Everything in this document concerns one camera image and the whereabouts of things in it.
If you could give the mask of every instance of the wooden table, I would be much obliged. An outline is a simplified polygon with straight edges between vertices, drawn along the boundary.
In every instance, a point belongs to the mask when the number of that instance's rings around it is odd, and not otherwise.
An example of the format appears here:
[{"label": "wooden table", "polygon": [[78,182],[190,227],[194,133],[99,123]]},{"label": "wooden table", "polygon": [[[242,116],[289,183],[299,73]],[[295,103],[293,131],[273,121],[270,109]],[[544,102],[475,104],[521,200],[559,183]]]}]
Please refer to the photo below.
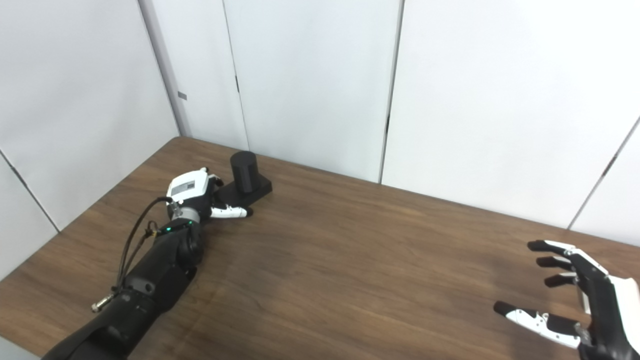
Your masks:
[{"label": "wooden table", "polygon": [[[0,282],[0,336],[45,354],[92,318],[135,219],[170,180],[233,149],[176,138]],[[574,243],[640,278],[640,249],[259,157],[273,193],[205,228],[204,262],[131,359],[577,359],[493,302],[585,319],[542,283],[529,240]],[[148,218],[162,222],[156,207]]]}]

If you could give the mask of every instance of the white wall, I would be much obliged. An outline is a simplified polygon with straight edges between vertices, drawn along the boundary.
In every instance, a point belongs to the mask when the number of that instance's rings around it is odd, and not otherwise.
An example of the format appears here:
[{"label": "white wall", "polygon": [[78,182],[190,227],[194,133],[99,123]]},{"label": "white wall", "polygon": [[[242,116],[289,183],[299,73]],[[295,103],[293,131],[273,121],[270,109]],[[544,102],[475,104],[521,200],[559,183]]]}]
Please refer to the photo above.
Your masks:
[{"label": "white wall", "polygon": [[56,230],[2,157],[0,188],[4,204],[0,206],[2,280],[49,241]]},{"label": "white wall", "polygon": [[572,230],[640,246],[640,131],[637,128]]},{"label": "white wall", "polygon": [[59,228],[177,135],[136,1],[0,1],[0,49],[0,149]]},{"label": "white wall", "polygon": [[184,135],[248,149],[222,0],[141,5]]},{"label": "white wall", "polygon": [[567,227],[640,115],[639,17],[407,0],[383,184]]},{"label": "white wall", "polygon": [[377,181],[399,0],[226,0],[249,147]]}]

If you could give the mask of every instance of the black cylinder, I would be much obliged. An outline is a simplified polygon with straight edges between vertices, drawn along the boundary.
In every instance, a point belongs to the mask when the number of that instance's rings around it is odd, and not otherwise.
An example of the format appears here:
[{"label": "black cylinder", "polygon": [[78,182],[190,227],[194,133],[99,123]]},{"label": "black cylinder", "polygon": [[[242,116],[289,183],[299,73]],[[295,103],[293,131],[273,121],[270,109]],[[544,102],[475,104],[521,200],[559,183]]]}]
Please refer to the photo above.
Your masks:
[{"label": "black cylinder", "polygon": [[258,161],[251,151],[240,151],[231,156],[236,189],[240,193],[252,193],[260,188]]}]

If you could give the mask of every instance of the white fingertip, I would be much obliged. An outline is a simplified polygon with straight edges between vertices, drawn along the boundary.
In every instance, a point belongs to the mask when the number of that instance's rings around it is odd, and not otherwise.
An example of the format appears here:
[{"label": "white fingertip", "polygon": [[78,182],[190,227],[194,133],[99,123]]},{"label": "white fingertip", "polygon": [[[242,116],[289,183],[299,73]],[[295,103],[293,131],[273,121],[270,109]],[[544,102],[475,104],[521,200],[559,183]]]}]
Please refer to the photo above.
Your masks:
[{"label": "white fingertip", "polygon": [[211,208],[212,218],[245,218],[247,212],[243,208],[234,208],[227,205],[226,209]]}]

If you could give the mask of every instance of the black cable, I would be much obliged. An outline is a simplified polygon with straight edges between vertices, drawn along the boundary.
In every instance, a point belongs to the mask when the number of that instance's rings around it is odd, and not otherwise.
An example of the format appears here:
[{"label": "black cable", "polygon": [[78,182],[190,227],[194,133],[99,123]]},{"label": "black cable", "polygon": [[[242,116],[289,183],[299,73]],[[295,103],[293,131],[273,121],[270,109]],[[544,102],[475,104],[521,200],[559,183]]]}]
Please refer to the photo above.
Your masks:
[{"label": "black cable", "polygon": [[125,262],[127,261],[127,253],[129,252],[129,246],[131,246],[131,240],[133,240],[133,236],[136,234],[140,223],[145,218],[149,210],[154,207],[158,202],[173,202],[173,199],[170,197],[159,197],[156,200],[153,200],[147,208],[140,214],[140,217],[136,221],[136,224],[133,225],[133,229],[131,229],[131,233],[129,233],[129,237],[124,244],[124,249],[122,249],[122,256],[120,257],[120,266],[118,267],[118,277],[116,278],[116,285],[113,288],[113,291],[120,291],[122,286],[122,280],[124,278],[124,270],[125,270]]},{"label": "black cable", "polygon": [[120,278],[120,283],[118,284],[119,289],[122,289],[124,287],[124,279],[127,277],[127,273],[129,272],[129,267],[131,266],[133,259],[136,257],[136,254],[138,253],[140,248],[142,248],[142,245],[145,243],[145,240],[149,238],[151,235],[152,233],[145,231],[145,234],[143,236],[140,236],[140,240],[138,240],[136,247],[133,248],[133,252],[131,253],[131,256],[129,256],[129,260],[127,261],[127,264],[124,267],[124,271],[122,272],[122,278]]}]

